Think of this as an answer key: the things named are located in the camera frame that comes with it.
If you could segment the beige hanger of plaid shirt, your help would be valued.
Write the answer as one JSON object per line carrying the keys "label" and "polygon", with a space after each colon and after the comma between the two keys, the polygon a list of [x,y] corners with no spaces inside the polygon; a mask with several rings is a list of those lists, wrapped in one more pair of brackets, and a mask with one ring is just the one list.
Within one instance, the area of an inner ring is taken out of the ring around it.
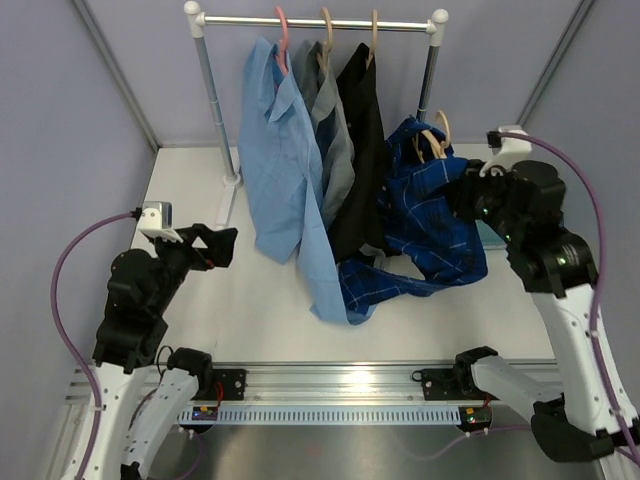
{"label": "beige hanger of plaid shirt", "polygon": [[416,156],[420,163],[425,163],[423,151],[420,147],[420,139],[424,138],[429,145],[431,153],[435,159],[444,159],[447,157],[446,150],[451,146],[451,128],[447,115],[443,110],[438,110],[435,120],[444,128],[444,139],[439,140],[430,130],[425,129],[416,134],[411,142],[415,150]]}

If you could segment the blue plaid shirt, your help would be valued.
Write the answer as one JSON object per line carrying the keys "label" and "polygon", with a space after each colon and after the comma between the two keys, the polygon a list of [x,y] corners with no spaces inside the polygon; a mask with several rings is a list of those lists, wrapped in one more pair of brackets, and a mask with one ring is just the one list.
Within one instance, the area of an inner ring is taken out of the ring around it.
{"label": "blue plaid shirt", "polygon": [[340,262],[339,281],[351,325],[367,321],[384,301],[402,295],[429,297],[488,274],[476,223],[456,217],[445,196],[445,190],[463,177],[469,160],[458,157],[452,146],[437,157],[424,132],[439,142],[446,140],[441,130],[412,116],[387,138],[391,164],[376,198],[391,254],[407,256],[420,276],[392,273],[363,257]]}

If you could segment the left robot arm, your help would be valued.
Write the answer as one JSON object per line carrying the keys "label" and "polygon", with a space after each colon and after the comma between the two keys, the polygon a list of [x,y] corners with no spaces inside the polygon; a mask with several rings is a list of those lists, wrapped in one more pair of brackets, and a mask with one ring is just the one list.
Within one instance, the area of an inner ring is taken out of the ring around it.
{"label": "left robot arm", "polygon": [[164,313],[191,271],[226,268],[238,231],[194,224],[178,241],[149,236],[155,252],[129,249],[111,264],[104,318],[88,373],[91,405],[66,479],[145,479],[178,414],[215,384],[210,354],[178,348],[143,410],[140,390],[168,329]]}

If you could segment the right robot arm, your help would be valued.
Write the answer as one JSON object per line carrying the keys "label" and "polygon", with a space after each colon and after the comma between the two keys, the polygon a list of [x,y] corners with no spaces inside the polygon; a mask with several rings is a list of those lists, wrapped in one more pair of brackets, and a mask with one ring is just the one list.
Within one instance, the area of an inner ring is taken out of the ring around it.
{"label": "right robot arm", "polygon": [[478,347],[456,356],[455,390],[504,402],[558,463],[595,461],[627,442],[637,445],[637,410],[625,395],[608,399],[598,370],[614,367],[602,322],[591,311],[598,272],[587,242],[563,224],[565,183],[539,161],[483,167],[470,161],[446,198],[457,217],[480,220],[505,241],[509,265],[543,319],[562,387],[547,387],[494,349]]}

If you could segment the light blue shirt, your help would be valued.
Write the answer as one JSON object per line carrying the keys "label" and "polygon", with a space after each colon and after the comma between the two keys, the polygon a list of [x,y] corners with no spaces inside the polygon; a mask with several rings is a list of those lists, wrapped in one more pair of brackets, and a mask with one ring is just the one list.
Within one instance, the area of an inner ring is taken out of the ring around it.
{"label": "light blue shirt", "polygon": [[321,217],[322,160],[292,66],[280,49],[256,40],[244,66],[238,153],[247,188],[255,246],[271,260],[296,260],[322,321],[348,315]]}

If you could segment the black shirt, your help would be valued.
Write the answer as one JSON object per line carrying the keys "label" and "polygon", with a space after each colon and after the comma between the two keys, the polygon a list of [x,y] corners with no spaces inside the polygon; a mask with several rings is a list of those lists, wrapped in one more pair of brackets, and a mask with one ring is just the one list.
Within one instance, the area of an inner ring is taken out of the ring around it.
{"label": "black shirt", "polygon": [[339,74],[337,85],[348,133],[354,146],[354,183],[329,228],[335,260],[340,263],[362,247],[387,251],[377,199],[389,166],[376,90],[376,63],[361,43]]}

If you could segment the pink plastic hanger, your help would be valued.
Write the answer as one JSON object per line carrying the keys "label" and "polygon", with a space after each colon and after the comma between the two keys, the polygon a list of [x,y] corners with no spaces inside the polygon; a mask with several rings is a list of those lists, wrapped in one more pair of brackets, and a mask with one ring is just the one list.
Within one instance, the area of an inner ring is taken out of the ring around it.
{"label": "pink plastic hanger", "polygon": [[290,43],[288,20],[281,6],[274,7],[274,15],[279,20],[281,27],[281,38],[278,41],[277,53],[275,54],[276,63],[283,76],[289,74],[288,68],[288,48]]}

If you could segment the grey shirt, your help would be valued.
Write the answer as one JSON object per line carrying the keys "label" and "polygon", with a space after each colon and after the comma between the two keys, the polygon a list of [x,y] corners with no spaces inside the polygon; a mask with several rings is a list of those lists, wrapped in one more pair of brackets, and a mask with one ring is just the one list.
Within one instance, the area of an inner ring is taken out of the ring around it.
{"label": "grey shirt", "polygon": [[321,216],[329,227],[354,184],[355,149],[335,74],[321,60],[322,44],[305,40],[293,57],[292,66],[321,154]]}

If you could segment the beige hanger with grey shirt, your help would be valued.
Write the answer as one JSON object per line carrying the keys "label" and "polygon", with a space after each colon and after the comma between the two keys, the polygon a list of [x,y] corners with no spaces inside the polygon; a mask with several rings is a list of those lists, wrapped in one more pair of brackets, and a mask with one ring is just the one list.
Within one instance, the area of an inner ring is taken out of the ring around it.
{"label": "beige hanger with grey shirt", "polygon": [[334,34],[333,34],[332,18],[330,16],[329,9],[327,7],[322,7],[320,9],[320,15],[324,20],[325,29],[326,29],[326,39],[322,42],[320,52],[317,54],[316,59],[320,69],[323,72],[326,72],[329,65],[330,53],[333,48]]}

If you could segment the beige hanger with black shirt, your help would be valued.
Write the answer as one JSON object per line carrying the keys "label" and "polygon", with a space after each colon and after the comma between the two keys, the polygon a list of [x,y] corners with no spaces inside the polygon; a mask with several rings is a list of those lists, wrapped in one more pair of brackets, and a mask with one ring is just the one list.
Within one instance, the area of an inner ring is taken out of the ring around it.
{"label": "beige hanger with black shirt", "polygon": [[373,9],[371,12],[371,42],[369,45],[368,56],[365,60],[365,67],[369,69],[371,63],[375,58],[376,48],[378,44],[378,11]]}

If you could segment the teal transparent plastic tray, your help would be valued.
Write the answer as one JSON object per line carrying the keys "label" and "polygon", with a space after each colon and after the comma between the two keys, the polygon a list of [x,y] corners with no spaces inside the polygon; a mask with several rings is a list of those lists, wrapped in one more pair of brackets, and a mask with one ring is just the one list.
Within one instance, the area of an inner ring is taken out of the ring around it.
{"label": "teal transparent plastic tray", "polygon": [[504,250],[505,241],[486,223],[476,222],[479,238],[485,251]]}

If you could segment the white and chrome clothes rack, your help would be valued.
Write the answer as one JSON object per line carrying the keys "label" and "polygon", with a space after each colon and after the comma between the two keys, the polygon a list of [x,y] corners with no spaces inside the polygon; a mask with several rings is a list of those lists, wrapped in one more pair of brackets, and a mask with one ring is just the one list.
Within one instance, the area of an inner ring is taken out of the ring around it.
{"label": "white and chrome clothes rack", "polygon": [[[268,17],[247,16],[213,16],[206,14],[198,2],[187,1],[184,4],[189,29],[194,40],[200,70],[202,73],[207,100],[211,111],[215,133],[224,168],[222,177],[222,200],[216,216],[216,227],[224,229],[228,226],[233,211],[236,193],[239,190],[242,177],[239,168],[234,164],[229,138],[226,132],[225,122],[220,106],[220,100],[216,91],[213,70],[204,38],[204,28],[207,26],[247,26],[247,27],[280,27],[279,20],[273,14]],[[291,29],[325,29],[321,15],[313,18],[288,18],[289,31]],[[449,22],[449,12],[445,9],[437,9],[425,22],[400,22],[380,21],[378,19],[378,34],[380,32],[424,33],[429,37],[428,53],[424,68],[420,97],[418,101],[416,117],[423,121],[426,119],[428,102],[432,90],[433,78],[436,71],[436,63],[444,38],[445,28]],[[371,18],[369,20],[332,19],[333,34],[336,30],[370,31]]]}

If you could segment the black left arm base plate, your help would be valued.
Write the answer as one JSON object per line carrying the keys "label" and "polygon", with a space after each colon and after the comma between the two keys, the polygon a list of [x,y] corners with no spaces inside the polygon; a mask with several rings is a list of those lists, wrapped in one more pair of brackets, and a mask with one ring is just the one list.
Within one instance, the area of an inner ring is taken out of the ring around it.
{"label": "black left arm base plate", "polygon": [[237,368],[214,368],[198,376],[198,390],[194,400],[243,401],[247,371]]}

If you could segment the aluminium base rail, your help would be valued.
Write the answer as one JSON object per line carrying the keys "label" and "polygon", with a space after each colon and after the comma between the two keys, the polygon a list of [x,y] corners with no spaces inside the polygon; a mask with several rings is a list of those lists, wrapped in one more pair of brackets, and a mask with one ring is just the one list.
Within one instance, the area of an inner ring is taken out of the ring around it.
{"label": "aluminium base rail", "polygon": [[[247,371],[245,398],[227,403],[259,404],[387,404],[427,401],[414,370],[447,368],[444,364],[220,364]],[[467,400],[427,402],[462,403]]]}

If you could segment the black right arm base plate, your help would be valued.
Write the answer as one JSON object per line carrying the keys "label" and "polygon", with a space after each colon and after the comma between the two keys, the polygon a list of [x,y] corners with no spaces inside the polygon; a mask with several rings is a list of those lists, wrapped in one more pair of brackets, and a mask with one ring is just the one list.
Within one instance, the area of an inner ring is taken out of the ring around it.
{"label": "black right arm base plate", "polygon": [[411,374],[411,380],[420,384],[423,398],[427,401],[484,401],[487,398],[496,400],[496,397],[488,395],[475,387],[463,387],[455,378],[452,367],[414,370]]}

